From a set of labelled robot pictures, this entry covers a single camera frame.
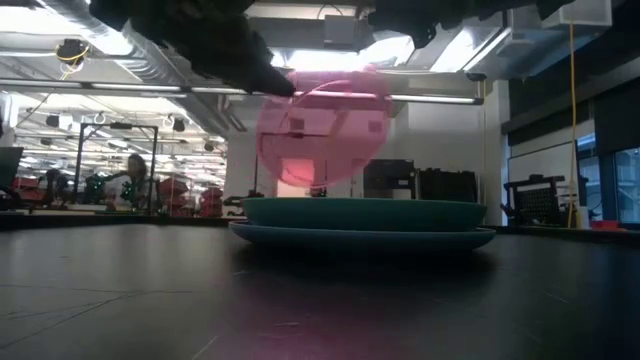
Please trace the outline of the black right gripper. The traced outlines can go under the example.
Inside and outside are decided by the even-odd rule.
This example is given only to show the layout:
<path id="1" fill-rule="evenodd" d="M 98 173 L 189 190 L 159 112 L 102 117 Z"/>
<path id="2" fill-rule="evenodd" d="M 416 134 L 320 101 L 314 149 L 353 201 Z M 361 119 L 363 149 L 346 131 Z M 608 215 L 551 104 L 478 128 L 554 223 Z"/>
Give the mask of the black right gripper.
<path id="1" fill-rule="evenodd" d="M 452 0 L 376 0 L 368 23 L 375 30 L 409 36 L 421 49 L 437 35 L 436 26 L 452 14 Z"/>

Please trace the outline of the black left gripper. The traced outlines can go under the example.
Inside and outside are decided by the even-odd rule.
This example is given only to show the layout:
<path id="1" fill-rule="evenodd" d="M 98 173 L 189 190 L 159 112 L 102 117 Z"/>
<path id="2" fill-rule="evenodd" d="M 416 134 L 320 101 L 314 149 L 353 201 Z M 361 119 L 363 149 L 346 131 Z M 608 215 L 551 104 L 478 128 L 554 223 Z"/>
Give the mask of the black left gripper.
<path id="1" fill-rule="evenodd" d="M 247 93 L 292 97 L 294 85 L 271 65 L 272 52 L 245 11 L 255 0 L 131 0 L 131 27 L 171 48 L 205 78 L 240 83 Z"/>

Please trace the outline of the translucent pink plastic plate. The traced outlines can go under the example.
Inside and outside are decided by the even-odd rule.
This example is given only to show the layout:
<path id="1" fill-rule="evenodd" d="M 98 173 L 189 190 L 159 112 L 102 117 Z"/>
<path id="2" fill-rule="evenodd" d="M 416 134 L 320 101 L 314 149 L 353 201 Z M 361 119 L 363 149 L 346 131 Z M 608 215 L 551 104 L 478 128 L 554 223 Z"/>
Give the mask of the translucent pink plastic plate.
<path id="1" fill-rule="evenodd" d="M 386 143 L 393 102 L 372 69 L 293 71 L 291 98 L 270 96 L 256 127 L 261 165 L 278 181 L 322 188 L 361 170 Z"/>

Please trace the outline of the long ceiling light tube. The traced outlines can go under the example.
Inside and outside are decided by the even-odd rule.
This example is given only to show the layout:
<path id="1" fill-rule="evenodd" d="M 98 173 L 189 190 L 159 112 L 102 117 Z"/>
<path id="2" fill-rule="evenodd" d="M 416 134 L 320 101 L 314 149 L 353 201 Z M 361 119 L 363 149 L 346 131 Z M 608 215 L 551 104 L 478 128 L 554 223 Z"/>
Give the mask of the long ceiling light tube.
<path id="1" fill-rule="evenodd" d="M 172 97 L 186 94 L 246 95 L 246 92 L 243 90 L 225 87 L 190 87 L 13 78 L 0 78 L 0 87 L 6 87 L 12 91 L 22 90 L 36 92 L 37 90 L 49 89 L 54 92 L 58 91 L 60 93 L 69 94 L 83 92 L 119 92 L 152 97 Z M 398 102 L 435 103 L 447 105 L 481 105 L 483 103 L 483 100 L 480 98 L 439 95 L 390 94 L 389 99 Z"/>

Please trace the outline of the red storage bins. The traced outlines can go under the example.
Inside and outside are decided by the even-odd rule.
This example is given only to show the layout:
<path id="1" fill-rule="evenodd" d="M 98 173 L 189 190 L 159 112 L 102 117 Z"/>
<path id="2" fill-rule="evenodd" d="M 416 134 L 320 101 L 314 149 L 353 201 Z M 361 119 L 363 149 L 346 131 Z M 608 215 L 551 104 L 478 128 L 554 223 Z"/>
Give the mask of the red storage bins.
<path id="1" fill-rule="evenodd" d="M 189 188 L 187 184 L 174 177 L 160 181 L 158 192 L 163 211 L 169 215 L 177 215 L 188 204 Z"/>

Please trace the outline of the teal plastic plate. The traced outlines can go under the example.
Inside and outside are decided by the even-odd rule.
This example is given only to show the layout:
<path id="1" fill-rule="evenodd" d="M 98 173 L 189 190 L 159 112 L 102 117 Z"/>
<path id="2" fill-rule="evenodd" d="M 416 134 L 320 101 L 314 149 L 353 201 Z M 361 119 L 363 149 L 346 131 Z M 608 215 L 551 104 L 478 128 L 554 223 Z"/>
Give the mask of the teal plastic plate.
<path id="1" fill-rule="evenodd" d="M 487 207 L 442 200 L 246 198 L 254 225 L 323 230 L 464 232 L 481 225 Z"/>

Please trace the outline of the black low cabinet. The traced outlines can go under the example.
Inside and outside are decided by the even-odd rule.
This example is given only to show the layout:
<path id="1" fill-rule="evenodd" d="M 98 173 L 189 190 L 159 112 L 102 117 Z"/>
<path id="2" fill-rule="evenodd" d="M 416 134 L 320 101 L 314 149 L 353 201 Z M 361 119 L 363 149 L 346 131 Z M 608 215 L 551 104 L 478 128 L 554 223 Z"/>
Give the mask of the black low cabinet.
<path id="1" fill-rule="evenodd" d="M 444 200 L 476 203 L 478 185 L 474 172 L 448 172 L 439 168 L 419 171 L 421 200 Z"/>

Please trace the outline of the person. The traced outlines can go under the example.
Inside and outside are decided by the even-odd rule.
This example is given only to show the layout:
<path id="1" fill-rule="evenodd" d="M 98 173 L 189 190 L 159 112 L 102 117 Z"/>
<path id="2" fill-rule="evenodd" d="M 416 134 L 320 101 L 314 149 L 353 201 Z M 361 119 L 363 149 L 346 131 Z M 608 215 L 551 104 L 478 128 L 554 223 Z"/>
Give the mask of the person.
<path id="1" fill-rule="evenodd" d="M 148 185 L 145 160 L 138 154 L 131 154 L 124 172 L 105 179 L 106 209 L 112 212 L 121 208 L 143 209 L 149 193 Z"/>

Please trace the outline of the blue plastic plate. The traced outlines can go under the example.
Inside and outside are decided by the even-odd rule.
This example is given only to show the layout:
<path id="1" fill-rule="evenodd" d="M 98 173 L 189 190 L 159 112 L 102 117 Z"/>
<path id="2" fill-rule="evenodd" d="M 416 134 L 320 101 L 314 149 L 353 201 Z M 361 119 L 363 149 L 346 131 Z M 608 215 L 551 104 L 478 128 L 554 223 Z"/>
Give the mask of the blue plastic plate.
<path id="1" fill-rule="evenodd" d="M 486 228 L 463 232 L 326 230 L 259 226 L 248 221 L 234 221 L 228 227 L 256 245 L 326 250 L 469 251 L 488 244 L 496 236 L 495 230 Z"/>

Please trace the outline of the black perforated cart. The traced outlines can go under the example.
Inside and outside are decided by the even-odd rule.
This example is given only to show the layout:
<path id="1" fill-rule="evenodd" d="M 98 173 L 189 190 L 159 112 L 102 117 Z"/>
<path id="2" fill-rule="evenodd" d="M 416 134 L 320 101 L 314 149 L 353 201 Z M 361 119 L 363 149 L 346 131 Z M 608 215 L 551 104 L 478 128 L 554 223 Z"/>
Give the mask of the black perforated cart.
<path id="1" fill-rule="evenodd" d="M 507 200 L 500 204 L 509 226 L 562 226 L 558 184 L 564 176 L 532 174 L 527 180 L 504 185 Z"/>

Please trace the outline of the dark monitor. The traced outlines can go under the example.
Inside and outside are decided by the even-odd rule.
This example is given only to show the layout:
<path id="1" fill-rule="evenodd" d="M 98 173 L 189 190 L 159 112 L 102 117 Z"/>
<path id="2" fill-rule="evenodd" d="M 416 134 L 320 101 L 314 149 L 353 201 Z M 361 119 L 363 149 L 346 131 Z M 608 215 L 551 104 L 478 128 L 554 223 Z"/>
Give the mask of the dark monitor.
<path id="1" fill-rule="evenodd" d="M 0 147 L 0 192 L 15 197 L 11 189 L 17 174 L 24 149 L 22 147 Z"/>

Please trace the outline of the black frame of robot station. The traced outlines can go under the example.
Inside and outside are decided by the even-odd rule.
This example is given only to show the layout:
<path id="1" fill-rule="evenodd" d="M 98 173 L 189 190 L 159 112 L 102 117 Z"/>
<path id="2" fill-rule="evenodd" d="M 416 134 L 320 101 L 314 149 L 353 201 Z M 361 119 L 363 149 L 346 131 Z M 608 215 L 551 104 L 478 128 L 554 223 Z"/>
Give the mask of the black frame of robot station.
<path id="1" fill-rule="evenodd" d="M 91 133 L 89 133 L 87 136 L 84 134 L 85 130 L 87 127 L 91 127 L 93 130 Z M 83 156 L 83 151 L 84 151 L 84 143 L 86 140 L 89 140 L 93 134 L 98 131 L 101 130 L 104 127 L 104 124 L 89 124 L 89 123 L 81 123 L 80 124 L 80 132 L 79 132 L 79 139 L 78 139 L 78 146 L 77 146 L 77 151 L 76 151 L 76 166 L 75 166 L 75 173 L 74 173 L 74 180 L 73 180 L 73 190 L 72 190 L 72 195 L 71 195 L 71 199 L 72 202 L 76 202 L 77 198 L 78 198 L 78 188 L 80 185 L 80 174 L 81 174 L 81 163 L 82 163 L 82 156 Z M 155 168 L 156 168 L 156 160 L 157 160 L 157 145 L 158 145 L 158 136 L 159 136 L 159 128 L 158 126 L 153 126 L 153 125 L 137 125 L 137 124 L 131 124 L 131 123 L 125 123 L 125 122 L 113 122 L 113 123 L 109 123 L 107 125 L 107 127 L 109 127 L 110 129 L 113 130 L 132 130 L 132 129 L 140 129 L 140 130 L 144 130 L 144 129 L 150 129 L 153 131 L 153 140 L 152 140 L 152 157 L 151 157 L 151 167 L 149 169 L 149 176 L 150 176 L 150 180 L 154 180 L 155 177 Z M 150 185 L 149 187 L 149 191 L 148 191 L 148 201 L 147 201 L 147 215 L 151 215 L 152 214 L 152 190 L 153 190 L 153 186 Z"/>

